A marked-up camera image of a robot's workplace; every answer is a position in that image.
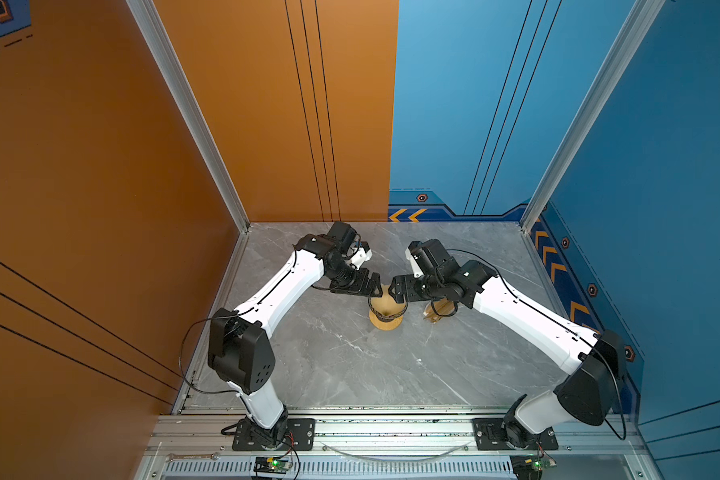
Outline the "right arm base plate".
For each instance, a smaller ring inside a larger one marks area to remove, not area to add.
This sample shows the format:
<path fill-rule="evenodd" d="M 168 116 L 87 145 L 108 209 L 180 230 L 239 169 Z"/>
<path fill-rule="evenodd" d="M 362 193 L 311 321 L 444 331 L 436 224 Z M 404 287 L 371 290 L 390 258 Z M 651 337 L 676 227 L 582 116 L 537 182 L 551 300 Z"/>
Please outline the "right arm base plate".
<path fill-rule="evenodd" d="M 472 420 L 477 448 L 487 450 L 543 450 L 559 449 L 556 432 L 552 427 L 533 434 L 517 422 L 507 424 L 499 418 L 476 418 Z"/>

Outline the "wooden ring dripper stand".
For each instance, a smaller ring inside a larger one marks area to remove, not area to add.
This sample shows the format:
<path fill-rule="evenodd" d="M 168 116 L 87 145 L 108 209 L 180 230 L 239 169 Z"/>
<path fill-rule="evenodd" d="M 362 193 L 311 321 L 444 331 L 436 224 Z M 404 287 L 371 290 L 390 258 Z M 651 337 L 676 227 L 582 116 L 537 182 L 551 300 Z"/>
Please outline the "wooden ring dripper stand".
<path fill-rule="evenodd" d="M 379 318 L 373 312 L 369 313 L 369 318 L 370 318 L 371 324 L 375 328 L 382 330 L 382 331 L 392 331 L 392 330 L 398 328 L 404 319 L 403 316 L 398 316 L 398 317 L 395 317 L 392 319 L 389 319 L 387 317 Z"/>

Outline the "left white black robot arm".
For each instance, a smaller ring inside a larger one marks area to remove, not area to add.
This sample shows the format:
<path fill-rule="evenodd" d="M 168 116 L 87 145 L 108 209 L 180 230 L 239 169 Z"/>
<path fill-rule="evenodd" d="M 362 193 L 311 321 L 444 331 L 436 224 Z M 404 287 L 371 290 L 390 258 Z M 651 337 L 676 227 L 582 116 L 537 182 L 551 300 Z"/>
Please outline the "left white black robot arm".
<path fill-rule="evenodd" d="M 268 448 L 287 435 L 288 410 L 271 382 L 276 356 L 271 337 L 296 301 L 323 278 L 333 294 L 378 298 L 380 275 L 364 263 L 372 249 L 349 224 L 308 234 L 293 245 L 283 267 L 252 297 L 233 310 L 219 309 L 209 320 L 207 364 L 241 400 L 247 424 Z"/>

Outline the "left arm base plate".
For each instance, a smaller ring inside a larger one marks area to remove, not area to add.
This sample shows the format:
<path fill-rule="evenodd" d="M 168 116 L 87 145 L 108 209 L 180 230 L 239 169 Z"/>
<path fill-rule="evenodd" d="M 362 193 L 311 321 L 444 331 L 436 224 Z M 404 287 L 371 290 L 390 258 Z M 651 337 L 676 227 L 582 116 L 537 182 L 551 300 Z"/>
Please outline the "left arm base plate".
<path fill-rule="evenodd" d="M 313 449 L 315 420 L 312 418 L 289 418 L 272 429 L 264 429 L 252 420 L 243 418 L 236 424 L 232 450 L 242 452 L 285 452 L 295 448 L 298 452 Z"/>

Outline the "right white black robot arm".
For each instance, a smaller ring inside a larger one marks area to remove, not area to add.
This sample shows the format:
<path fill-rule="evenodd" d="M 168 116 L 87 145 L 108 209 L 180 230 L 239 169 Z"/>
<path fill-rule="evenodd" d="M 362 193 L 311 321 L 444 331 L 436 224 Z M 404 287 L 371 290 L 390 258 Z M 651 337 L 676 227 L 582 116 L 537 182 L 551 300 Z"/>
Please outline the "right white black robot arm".
<path fill-rule="evenodd" d="M 511 447 L 532 448 L 545 431 L 562 423 L 600 426 L 611 410 L 624 410 L 626 346 L 619 334 L 554 313 L 478 255 L 459 263 L 453 254 L 436 239 L 411 242 L 406 258 L 412 271 L 393 278 L 390 295 L 398 303 L 447 300 L 475 310 L 533 344 L 566 375 L 558 385 L 512 404 L 501 423 Z"/>

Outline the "black ribbed coffee dripper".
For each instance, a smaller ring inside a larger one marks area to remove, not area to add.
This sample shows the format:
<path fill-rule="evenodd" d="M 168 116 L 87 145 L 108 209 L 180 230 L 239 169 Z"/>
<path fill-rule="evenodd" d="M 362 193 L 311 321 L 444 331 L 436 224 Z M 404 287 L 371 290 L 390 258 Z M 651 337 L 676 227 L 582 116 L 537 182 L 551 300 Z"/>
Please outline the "black ribbed coffee dripper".
<path fill-rule="evenodd" d="M 370 297 L 368 299 L 370 313 L 381 323 L 391 323 L 401 318 L 408 308 L 408 303 L 397 303 L 392 297 Z"/>

